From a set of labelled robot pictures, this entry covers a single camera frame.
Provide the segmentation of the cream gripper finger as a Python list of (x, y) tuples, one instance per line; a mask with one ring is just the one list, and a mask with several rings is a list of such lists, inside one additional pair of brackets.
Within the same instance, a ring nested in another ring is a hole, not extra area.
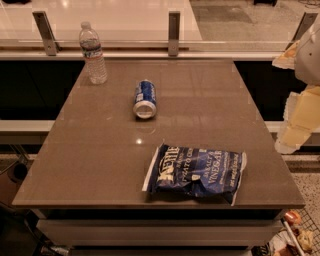
[(272, 61), (272, 65), (281, 69), (295, 69), (295, 57), (297, 53), (299, 40), (294, 42), (287, 50)]
[(320, 86), (308, 85), (301, 93), (291, 92), (283, 119), (275, 149), (281, 154), (292, 154), (320, 127)]

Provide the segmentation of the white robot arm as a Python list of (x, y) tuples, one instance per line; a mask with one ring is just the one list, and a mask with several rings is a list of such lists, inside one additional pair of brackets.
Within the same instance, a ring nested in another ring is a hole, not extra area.
[(315, 22), (272, 65), (292, 69), (306, 84), (301, 93), (289, 94), (275, 142), (277, 152), (292, 154), (320, 127), (320, 24)]

